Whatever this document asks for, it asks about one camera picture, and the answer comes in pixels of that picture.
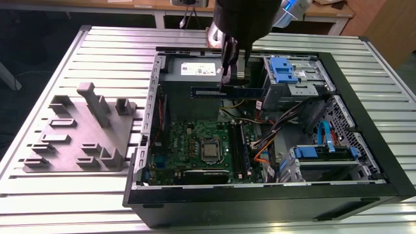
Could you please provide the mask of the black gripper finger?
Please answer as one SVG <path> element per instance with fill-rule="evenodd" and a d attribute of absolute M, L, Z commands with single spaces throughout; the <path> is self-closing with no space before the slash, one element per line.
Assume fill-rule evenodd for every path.
<path fill-rule="evenodd" d="M 231 36 L 225 36 L 222 48 L 222 80 L 219 84 L 221 92 L 223 93 L 229 93 L 239 85 L 237 65 L 239 49 L 238 40 Z"/>
<path fill-rule="evenodd" d="M 245 55 L 241 55 L 241 46 L 234 47 L 231 60 L 231 85 L 245 85 L 250 83 L 251 70 L 249 60 L 251 48 L 245 49 Z"/>

